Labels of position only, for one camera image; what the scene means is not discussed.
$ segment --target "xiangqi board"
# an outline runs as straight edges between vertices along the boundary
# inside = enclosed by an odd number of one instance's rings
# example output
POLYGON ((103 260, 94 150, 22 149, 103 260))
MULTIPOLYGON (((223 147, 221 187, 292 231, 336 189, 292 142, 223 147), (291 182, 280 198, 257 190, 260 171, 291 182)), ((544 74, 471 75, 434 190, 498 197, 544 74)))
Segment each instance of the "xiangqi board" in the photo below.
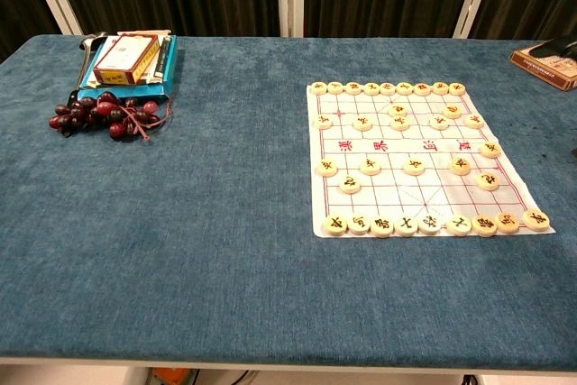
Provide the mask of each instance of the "xiangqi board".
POLYGON ((314 83, 307 106, 317 236, 554 232, 463 85, 314 83))

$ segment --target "brown box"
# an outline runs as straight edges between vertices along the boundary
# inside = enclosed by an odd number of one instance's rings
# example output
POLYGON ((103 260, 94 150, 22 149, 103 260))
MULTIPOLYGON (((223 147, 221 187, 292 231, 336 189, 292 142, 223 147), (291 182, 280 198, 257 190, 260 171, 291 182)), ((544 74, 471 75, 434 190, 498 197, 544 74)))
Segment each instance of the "brown box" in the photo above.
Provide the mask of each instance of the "brown box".
POLYGON ((122 35, 93 69, 99 83, 135 85, 160 49, 157 35, 122 35))
POLYGON ((536 47, 526 47, 513 51, 511 62, 561 90, 571 90, 577 87, 577 62, 569 58, 549 56, 534 58, 529 51, 536 47))

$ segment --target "chinese chess board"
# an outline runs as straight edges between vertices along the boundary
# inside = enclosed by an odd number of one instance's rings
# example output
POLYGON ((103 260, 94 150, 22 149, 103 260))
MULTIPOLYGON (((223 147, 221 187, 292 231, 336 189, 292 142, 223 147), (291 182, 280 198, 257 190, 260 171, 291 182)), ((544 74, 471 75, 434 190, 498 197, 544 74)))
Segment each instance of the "chinese chess board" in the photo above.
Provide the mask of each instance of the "chinese chess board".
MULTIPOLYGON (((537 234, 524 225, 521 216, 538 206, 507 155, 502 152, 498 158, 486 158, 480 153, 482 144, 498 142, 497 137, 486 124, 481 129, 473 129, 464 123, 465 116, 479 113, 468 93, 461 96, 434 93, 428 96, 397 93, 369 96, 364 92, 356 96, 346 92, 315 95, 308 86, 307 106, 315 235, 333 237, 323 228, 329 215, 341 215, 347 220, 353 214, 368 218, 386 215, 391 222, 402 215, 415 218, 435 215, 444 222, 455 214, 473 219, 476 215, 494 217, 499 213, 517 217, 520 225, 516 234, 537 234), (389 115, 389 108, 393 104, 407 109, 410 127, 405 131, 390 126, 393 117, 389 115), (462 116, 450 119, 450 125, 443 131, 429 126, 431 117, 441 114, 448 104, 457 105, 462 116), (330 128, 315 126, 320 115, 332 121, 330 128), (359 116, 371 119, 370 130, 362 132, 353 127, 353 121, 359 116), (464 157, 470 162, 469 174, 458 176, 449 170, 455 157, 464 157), (338 171, 332 177, 320 176, 316 171, 319 161, 324 158, 336 163, 338 171), (360 171, 367 158, 379 162, 380 173, 368 176, 360 171), (423 161, 425 172, 419 176, 408 175, 403 167, 409 158, 423 161), (475 180, 481 172, 497 174, 499 188, 494 191, 481 189, 475 180), (347 174, 361 182, 361 189, 354 194, 345 194, 339 188, 347 174)), ((554 233, 554 229, 549 227, 540 233, 554 233)), ((350 231, 343 236, 374 237, 371 232, 356 235, 350 231)), ((443 225, 437 236, 452 235, 443 225)))

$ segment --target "blue felt surface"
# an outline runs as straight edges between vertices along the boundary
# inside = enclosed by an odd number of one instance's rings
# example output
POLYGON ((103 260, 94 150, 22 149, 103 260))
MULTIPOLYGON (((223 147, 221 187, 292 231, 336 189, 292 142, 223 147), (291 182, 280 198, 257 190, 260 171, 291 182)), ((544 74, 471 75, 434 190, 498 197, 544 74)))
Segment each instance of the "blue felt surface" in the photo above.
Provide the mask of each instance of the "blue felt surface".
POLYGON ((0 66, 0 356, 577 371, 577 91, 522 41, 179 39, 152 143, 48 118, 78 38, 0 66), (557 234, 319 239, 317 80, 460 81, 557 234))

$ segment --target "blue box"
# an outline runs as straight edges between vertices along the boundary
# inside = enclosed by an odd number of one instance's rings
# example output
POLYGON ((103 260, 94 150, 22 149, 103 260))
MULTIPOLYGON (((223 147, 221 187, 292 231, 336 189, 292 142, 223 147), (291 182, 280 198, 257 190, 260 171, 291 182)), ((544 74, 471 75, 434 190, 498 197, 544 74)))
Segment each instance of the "blue box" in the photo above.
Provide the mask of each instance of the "blue box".
POLYGON ((87 74, 82 79, 82 83, 80 84, 80 90, 78 91, 78 99, 83 98, 85 96, 92 96, 93 98, 97 98, 100 94, 104 91, 108 90, 116 95, 118 98, 128 98, 128 97, 135 97, 141 99, 169 99, 170 94, 172 92, 173 84, 174 84, 174 68, 177 63, 177 37, 175 35, 171 35, 171 42, 169 48, 169 55, 167 57, 167 67, 164 73, 164 79, 162 83, 150 84, 150 85, 135 85, 135 86, 108 86, 108 85, 101 85, 99 87, 90 87, 87 85, 88 78, 90 77, 90 73, 92 72, 92 68, 96 65, 96 60, 98 59, 98 55, 102 50, 104 45, 101 45, 100 48, 96 51, 95 57, 92 59, 90 63, 90 67, 88 68, 87 74))

